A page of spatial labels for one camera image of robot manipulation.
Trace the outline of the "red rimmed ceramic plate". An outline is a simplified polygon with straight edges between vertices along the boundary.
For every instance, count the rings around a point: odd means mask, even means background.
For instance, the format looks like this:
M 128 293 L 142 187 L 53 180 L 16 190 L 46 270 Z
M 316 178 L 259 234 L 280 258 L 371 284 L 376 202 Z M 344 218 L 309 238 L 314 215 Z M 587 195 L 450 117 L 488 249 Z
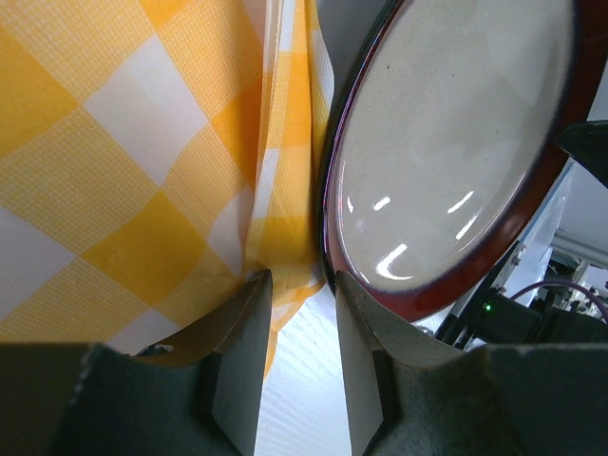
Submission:
M 607 60 L 603 1 L 387 1 L 330 117 L 328 278 L 408 321 L 478 283 L 564 167 Z

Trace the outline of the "orange checkered cloth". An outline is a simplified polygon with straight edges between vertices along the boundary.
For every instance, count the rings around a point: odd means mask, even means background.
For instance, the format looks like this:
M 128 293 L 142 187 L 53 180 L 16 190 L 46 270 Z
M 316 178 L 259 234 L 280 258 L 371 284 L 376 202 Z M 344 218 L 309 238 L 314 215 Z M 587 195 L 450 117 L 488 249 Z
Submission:
M 129 354 L 273 275 L 324 286 L 333 100 L 313 1 L 1 5 L 1 338 Z

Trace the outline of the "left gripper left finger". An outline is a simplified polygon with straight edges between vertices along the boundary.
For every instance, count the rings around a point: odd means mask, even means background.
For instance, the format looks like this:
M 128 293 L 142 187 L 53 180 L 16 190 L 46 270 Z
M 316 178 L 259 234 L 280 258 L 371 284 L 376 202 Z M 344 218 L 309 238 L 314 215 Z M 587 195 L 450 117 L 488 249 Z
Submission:
M 1 347 L 5 455 L 250 455 L 272 276 L 135 356 L 102 343 Z

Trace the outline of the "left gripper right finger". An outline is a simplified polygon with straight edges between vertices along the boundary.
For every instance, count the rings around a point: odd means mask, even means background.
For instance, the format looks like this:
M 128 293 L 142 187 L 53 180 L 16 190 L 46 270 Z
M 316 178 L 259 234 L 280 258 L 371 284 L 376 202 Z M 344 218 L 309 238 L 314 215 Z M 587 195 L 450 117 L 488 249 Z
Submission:
M 603 455 L 603 343 L 460 351 L 335 278 L 355 455 Z

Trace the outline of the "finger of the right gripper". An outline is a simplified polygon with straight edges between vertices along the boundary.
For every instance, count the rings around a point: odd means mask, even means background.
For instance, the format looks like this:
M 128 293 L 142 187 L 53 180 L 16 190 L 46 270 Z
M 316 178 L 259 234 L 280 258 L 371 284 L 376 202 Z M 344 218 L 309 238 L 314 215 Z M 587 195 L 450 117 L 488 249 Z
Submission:
M 605 188 L 608 187 L 608 123 L 571 123 L 556 137 L 555 144 Z

